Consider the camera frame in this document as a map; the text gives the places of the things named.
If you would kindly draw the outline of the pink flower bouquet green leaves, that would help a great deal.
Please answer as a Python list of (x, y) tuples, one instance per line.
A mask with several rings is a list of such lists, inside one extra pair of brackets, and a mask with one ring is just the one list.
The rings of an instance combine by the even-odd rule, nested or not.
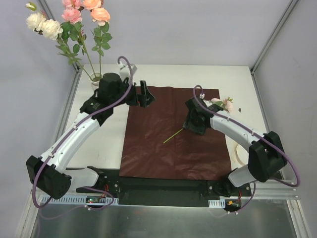
[[(231, 112), (232, 111), (232, 101), (233, 99), (230, 99), (229, 97), (225, 100), (221, 100), (221, 99), (218, 99), (218, 98), (213, 98), (211, 99), (209, 102), (210, 103), (213, 103), (213, 104), (216, 104), (220, 107), (222, 107), (223, 109), (227, 110), (228, 112)], [(181, 131), (183, 131), (184, 128), (181, 128), (180, 130), (178, 130), (176, 133), (174, 133), (172, 136), (170, 136), (168, 139), (166, 139), (163, 144), (165, 144), (166, 142), (168, 142), (169, 140), (171, 140), (173, 137), (175, 137), (177, 134), (179, 134)]]

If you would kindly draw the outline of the dark red wrapping paper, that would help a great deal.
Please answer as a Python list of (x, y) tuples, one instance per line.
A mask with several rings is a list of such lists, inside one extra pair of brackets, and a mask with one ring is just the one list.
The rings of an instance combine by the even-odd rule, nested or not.
[(155, 101), (130, 107), (119, 175), (152, 179), (218, 180), (231, 171), (225, 135), (183, 129), (191, 88), (150, 86)]

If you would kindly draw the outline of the cream printed ribbon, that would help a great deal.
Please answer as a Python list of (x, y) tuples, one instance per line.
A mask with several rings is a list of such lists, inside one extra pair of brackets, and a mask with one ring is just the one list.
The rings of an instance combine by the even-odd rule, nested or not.
[(244, 166), (248, 163), (248, 156), (248, 152), (241, 145), (235, 142), (233, 148), (234, 161), (239, 165)]

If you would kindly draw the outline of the white rose stem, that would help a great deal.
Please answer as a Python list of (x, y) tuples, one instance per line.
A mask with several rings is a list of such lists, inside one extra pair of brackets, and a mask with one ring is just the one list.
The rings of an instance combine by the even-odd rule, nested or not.
[(42, 10), (39, 10), (36, 4), (31, 1), (27, 2), (25, 4), (25, 7), (32, 12), (26, 18), (27, 27), (33, 32), (39, 35), (42, 35), (47, 39), (55, 41), (56, 42), (55, 47), (60, 50), (57, 39), (59, 34), (63, 32), (60, 26), (62, 23), (60, 23), (57, 20), (48, 19), (45, 13)]

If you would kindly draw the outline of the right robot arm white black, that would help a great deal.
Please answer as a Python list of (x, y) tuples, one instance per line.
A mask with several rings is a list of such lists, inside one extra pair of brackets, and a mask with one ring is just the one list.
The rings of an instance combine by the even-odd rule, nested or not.
[(266, 182), (287, 165), (287, 160), (272, 145), (283, 151), (277, 133), (253, 132), (240, 122), (234, 123), (230, 114), (217, 104), (207, 104), (200, 98), (191, 98), (185, 105), (188, 109), (183, 124), (196, 134), (204, 135), (208, 128), (219, 131), (242, 146), (249, 154), (248, 163), (236, 168), (213, 185), (220, 196), (230, 197), (238, 193), (241, 186), (250, 182)]

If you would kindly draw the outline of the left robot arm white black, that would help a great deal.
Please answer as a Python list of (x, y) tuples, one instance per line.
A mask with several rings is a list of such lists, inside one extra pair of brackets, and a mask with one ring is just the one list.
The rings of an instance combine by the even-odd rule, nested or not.
[(53, 199), (60, 199), (69, 190), (88, 187), (99, 193), (105, 186), (102, 170), (88, 166), (68, 170), (67, 166), (83, 143), (113, 114), (114, 107), (126, 104), (146, 108), (154, 100), (144, 80), (141, 92), (129, 77), (106, 73), (93, 95), (84, 102), (72, 125), (40, 157), (30, 156), (26, 162), (33, 189), (40, 189)]

